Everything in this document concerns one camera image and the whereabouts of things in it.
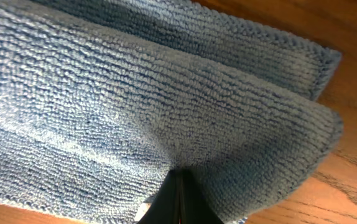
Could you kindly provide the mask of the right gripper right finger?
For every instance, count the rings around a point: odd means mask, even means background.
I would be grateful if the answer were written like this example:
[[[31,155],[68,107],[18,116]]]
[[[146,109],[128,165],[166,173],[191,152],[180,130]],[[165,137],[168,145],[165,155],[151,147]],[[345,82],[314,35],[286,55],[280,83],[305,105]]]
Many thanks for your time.
[[[223,224],[209,207],[193,174],[189,170],[181,170],[180,174],[181,224]]]

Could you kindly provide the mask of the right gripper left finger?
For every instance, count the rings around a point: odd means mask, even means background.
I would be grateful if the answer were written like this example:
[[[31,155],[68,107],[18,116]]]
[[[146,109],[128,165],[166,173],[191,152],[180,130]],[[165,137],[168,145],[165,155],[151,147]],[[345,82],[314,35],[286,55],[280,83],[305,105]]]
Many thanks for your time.
[[[168,172],[151,206],[138,224],[179,224],[178,173]]]

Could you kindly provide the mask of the blue microfiber cloth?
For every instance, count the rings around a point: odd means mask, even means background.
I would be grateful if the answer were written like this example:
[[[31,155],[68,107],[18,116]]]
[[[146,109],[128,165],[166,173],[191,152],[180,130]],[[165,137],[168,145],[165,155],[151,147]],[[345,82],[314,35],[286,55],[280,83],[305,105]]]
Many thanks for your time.
[[[190,1],[0,1],[0,203],[132,223],[189,168],[226,223],[304,182],[341,55]]]

